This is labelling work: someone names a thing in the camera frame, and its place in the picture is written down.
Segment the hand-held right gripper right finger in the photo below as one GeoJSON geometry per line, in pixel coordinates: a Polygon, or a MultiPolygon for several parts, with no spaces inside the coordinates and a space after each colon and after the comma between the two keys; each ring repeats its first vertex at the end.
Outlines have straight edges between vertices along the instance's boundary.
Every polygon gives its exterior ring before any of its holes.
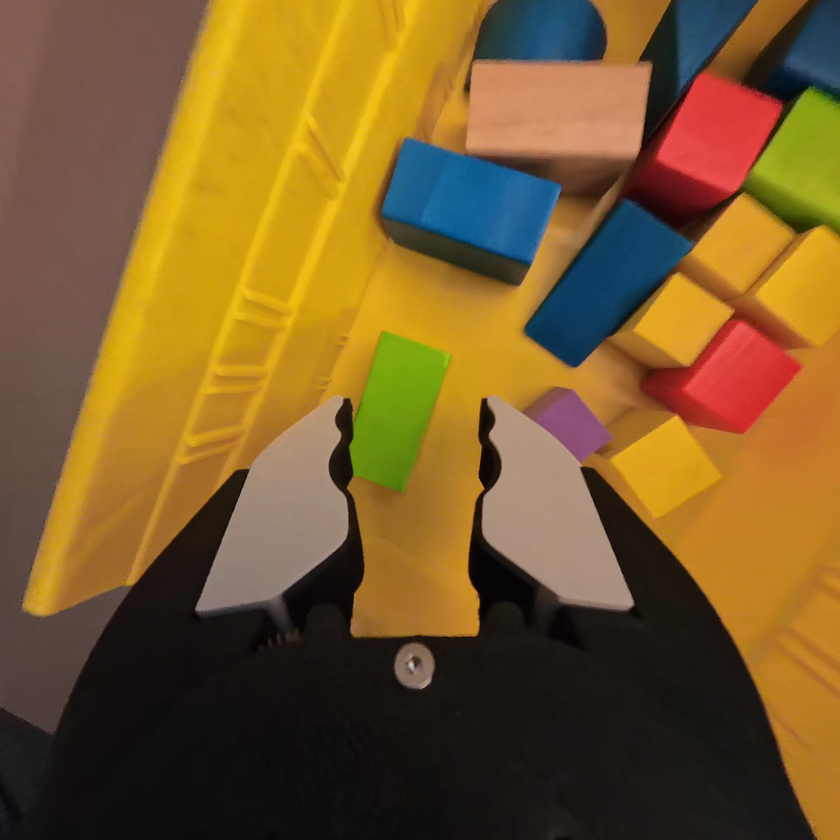
{"type": "Polygon", "coordinates": [[[572,453],[496,395],[482,401],[479,442],[470,548],[559,604],[629,612],[634,598],[572,453]]]}

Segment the purple wooden block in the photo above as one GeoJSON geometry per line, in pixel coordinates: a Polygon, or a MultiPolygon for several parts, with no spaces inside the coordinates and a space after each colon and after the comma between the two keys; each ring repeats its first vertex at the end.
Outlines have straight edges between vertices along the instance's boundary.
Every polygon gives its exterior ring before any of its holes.
{"type": "Polygon", "coordinates": [[[607,427],[570,388],[555,386],[522,412],[556,438],[579,464],[613,440],[607,427]]]}

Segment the tan wooden block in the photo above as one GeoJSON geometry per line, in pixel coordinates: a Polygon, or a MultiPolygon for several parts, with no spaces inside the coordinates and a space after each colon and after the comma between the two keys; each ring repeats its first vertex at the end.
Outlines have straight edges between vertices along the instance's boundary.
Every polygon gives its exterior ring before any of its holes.
{"type": "Polygon", "coordinates": [[[605,192],[643,144],[648,61],[476,61],[468,154],[541,176],[571,195],[605,192]]]}

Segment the blue triangular wooden block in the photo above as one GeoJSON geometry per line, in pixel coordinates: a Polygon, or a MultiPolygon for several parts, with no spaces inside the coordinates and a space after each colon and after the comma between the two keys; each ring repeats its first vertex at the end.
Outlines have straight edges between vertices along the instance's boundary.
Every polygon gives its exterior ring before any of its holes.
{"type": "Polygon", "coordinates": [[[690,239],[623,199],[604,217],[524,327],[576,368],[611,337],[692,250],[690,239]]]}

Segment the person's dark navy shirt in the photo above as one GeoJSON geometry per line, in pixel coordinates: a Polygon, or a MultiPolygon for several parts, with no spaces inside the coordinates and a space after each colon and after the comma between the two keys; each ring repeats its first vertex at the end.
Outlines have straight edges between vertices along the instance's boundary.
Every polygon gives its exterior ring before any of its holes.
{"type": "Polygon", "coordinates": [[[1,838],[8,839],[35,798],[51,733],[1,709],[1,838]]]}

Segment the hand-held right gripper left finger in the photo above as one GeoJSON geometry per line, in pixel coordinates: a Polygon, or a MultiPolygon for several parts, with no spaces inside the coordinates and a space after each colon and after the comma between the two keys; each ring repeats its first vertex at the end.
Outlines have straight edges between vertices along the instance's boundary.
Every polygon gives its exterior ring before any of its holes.
{"type": "Polygon", "coordinates": [[[335,396],[255,459],[196,603],[199,616],[261,610],[306,617],[330,604],[345,617],[364,573],[350,442],[353,411],[335,396]]]}

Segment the small green wooden block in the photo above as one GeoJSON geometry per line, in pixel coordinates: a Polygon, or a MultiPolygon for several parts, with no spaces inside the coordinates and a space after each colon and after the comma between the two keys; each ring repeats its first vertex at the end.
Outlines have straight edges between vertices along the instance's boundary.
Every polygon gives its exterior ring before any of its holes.
{"type": "Polygon", "coordinates": [[[353,423],[356,477],[404,491],[451,359],[443,350],[381,333],[353,423]]]}

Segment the yellow plastic bin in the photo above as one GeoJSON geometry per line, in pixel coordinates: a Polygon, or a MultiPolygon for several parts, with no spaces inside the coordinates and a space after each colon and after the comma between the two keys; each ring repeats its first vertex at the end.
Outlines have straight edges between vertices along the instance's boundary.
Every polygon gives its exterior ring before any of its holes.
{"type": "MultiPolygon", "coordinates": [[[[404,492],[355,479],[361,636],[478,628],[469,526],[480,401],[571,387],[605,424],[652,403],[607,344],[573,371],[523,334],[613,202],[563,197],[518,288],[394,245],[405,137],[464,148],[489,2],[211,2],[24,597],[37,616],[133,584],[200,503],[331,396],[357,406],[382,331],[450,354],[404,492]]],[[[838,334],[742,436],[721,480],[651,519],[741,649],[818,838],[838,838],[838,334]]]]}

